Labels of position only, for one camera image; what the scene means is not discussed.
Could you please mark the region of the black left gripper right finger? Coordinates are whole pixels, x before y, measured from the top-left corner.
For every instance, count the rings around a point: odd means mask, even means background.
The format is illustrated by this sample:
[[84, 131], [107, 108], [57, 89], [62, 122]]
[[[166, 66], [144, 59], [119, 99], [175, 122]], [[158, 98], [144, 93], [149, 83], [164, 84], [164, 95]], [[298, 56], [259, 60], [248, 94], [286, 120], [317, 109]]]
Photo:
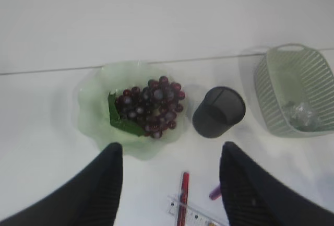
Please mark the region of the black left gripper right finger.
[[285, 186], [231, 141], [222, 146], [220, 186], [230, 225], [333, 225], [333, 212]]

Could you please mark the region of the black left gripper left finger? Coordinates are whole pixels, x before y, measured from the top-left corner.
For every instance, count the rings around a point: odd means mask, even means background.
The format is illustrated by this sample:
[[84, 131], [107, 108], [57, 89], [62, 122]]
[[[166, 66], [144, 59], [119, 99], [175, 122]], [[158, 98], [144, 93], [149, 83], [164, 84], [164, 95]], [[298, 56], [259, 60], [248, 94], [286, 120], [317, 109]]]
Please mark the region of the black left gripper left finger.
[[123, 185], [123, 150], [110, 143], [76, 176], [1, 225], [113, 225]]

